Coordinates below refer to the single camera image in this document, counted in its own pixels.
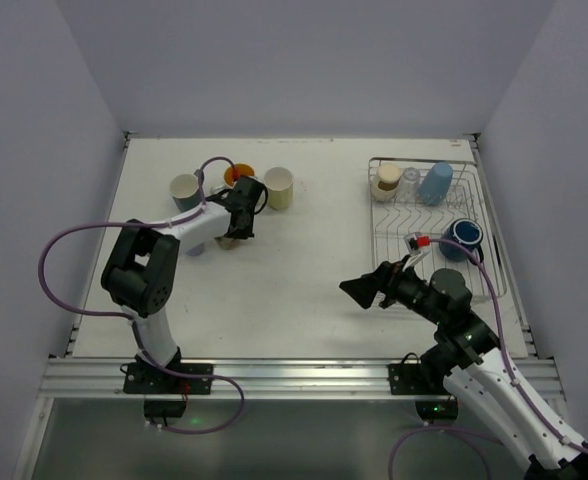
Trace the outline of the floral mug orange inside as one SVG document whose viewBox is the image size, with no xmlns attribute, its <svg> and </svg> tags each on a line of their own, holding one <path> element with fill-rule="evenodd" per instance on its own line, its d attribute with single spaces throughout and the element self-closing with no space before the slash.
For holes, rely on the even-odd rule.
<svg viewBox="0 0 588 480">
<path fill-rule="evenodd" d="M 254 177 L 254 169 L 245 163 L 236 163 L 231 167 L 228 167 L 223 174 L 223 181 L 219 185 L 215 185 L 210 189 L 211 194 L 218 193 L 225 189 L 232 189 L 242 176 Z"/>
</svg>

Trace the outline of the pale yellow mug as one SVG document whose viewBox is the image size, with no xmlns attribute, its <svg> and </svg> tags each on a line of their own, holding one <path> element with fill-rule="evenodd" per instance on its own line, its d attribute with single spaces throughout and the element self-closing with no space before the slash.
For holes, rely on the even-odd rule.
<svg viewBox="0 0 588 480">
<path fill-rule="evenodd" d="M 293 201 L 293 174 L 284 167 L 273 167 L 263 180 L 268 191 L 268 205 L 278 211 L 288 209 Z"/>
</svg>

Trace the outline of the grey teal mug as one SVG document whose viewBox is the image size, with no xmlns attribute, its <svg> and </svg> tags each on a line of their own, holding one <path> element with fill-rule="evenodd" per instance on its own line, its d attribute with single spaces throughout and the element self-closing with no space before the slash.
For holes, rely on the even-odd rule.
<svg viewBox="0 0 588 480">
<path fill-rule="evenodd" d="M 199 182 L 194 174 L 176 176 L 170 182 L 169 192 L 180 212 L 192 210 L 200 203 Z"/>
</svg>

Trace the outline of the lavender plastic cup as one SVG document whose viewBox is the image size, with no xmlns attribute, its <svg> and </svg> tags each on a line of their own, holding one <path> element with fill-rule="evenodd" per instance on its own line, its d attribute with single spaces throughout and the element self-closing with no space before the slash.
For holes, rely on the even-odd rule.
<svg viewBox="0 0 588 480">
<path fill-rule="evenodd" d="M 204 253 L 205 251 L 205 244 L 204 243 L 200 243 L 196 246 L 194 246 L 193 248 L 189 249 L 187 251 L 187 255 L 190 257 L 197 257 L 200 256 Z"/>
</svg>

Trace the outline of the dark blue mug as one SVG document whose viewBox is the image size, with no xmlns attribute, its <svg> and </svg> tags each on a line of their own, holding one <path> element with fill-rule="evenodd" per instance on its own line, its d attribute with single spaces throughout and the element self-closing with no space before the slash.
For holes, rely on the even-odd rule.
<svg viewBox="0 0 588 480">
<path fill-rule="evenodd" d="M 447 227 L 441 236 L 441 242 L 438 243 L 438 248 L 447 260 L 463 262 L 468 260 L 468 256 L 460 248 L 455 247 L 455 244 L 461 245 L 483 263 L 483 239 L 484 231 L 477 222 L 471 219 L 461 218 L 455 220 Z"/>
</svg>

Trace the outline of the cream tumbler brown band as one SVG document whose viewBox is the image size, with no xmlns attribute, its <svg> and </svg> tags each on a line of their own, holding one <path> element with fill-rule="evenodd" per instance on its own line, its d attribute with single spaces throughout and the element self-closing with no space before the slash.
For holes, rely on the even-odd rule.
<svg viewBox="0 0 588 480">
<path fill-rule="evenodd" d="M 391 163 L 382 163 L 376 169 L 370 182 L 372 198 L 378 202 L 392 200 L 399 187 L 401 169 Z"/>
</svg>

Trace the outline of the beige speckled cup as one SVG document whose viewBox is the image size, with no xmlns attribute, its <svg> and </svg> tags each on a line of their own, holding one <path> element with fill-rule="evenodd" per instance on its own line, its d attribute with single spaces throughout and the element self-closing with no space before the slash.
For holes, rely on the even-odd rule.
<svg viewBox="0 0 588 480">
<path fill-rule="evenodd" d="M 240 241 L 238 239 L 218 237 L 216 239 L 218 247 L 222 250 L 232 250 L 239 246 Z"/>
</svg>

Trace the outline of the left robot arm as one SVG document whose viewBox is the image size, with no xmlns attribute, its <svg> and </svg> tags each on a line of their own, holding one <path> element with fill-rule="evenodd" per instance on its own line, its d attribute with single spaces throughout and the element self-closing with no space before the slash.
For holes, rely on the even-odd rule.
<svg viewBox="0 0 588 480">
<path fill-rule="evenodd" d="M 214 195 L 197 191 L 196 205 L 161 227 L 136 219 L 124 224 L 102 272 L 101 287 L 128 318 L 139 359 L 160 369 L 180 359 L 165 309 L 179 256 L 209 240 L 252 238 L 254 218 L 267 199 L 263 183 L 242 176 L 233 188 Z"/>
</svg>

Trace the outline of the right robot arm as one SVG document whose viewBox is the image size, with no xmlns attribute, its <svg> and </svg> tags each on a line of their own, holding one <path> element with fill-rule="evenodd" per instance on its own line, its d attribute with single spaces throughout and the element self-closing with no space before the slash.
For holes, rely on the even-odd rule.
<svg viewBox="0 0 588 480">
<path fill-rule="evenodd" d="M 423 376 L 462 401 L 509 451 L 527 479 L 588 479 L 588 440 L 543 400 L 472 310 L 472 293 L 456 270 L 421 279 L 403 261 L 345 280 L 340 289 L 362 308 L 383 297 L 436 327 L 435 346 L 419 361 Z"/>
</svg>

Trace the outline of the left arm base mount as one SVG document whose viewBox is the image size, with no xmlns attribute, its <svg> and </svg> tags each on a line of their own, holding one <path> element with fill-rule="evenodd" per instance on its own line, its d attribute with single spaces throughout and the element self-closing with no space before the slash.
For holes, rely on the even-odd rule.
<svg viewBox="0 0 588 480">
<path fill-rule="evenodd" d="M 169 426 L 176 423 L 186 412 L 190 394 L 209 395 L 212 380 L 209 375 L 214 367 L 209 363 L 183 363 L 177 353 L 167 369 L 180 374 L 195 375 L 183 378 L 164 373 L 145 360 L 136 357 L 132 362 L 122 364 L 124 374 L 123 392 L 129 395 L 179 395 L 180 400 L 145 400 L 143 415 L 146 420 Z"/>
</svg>

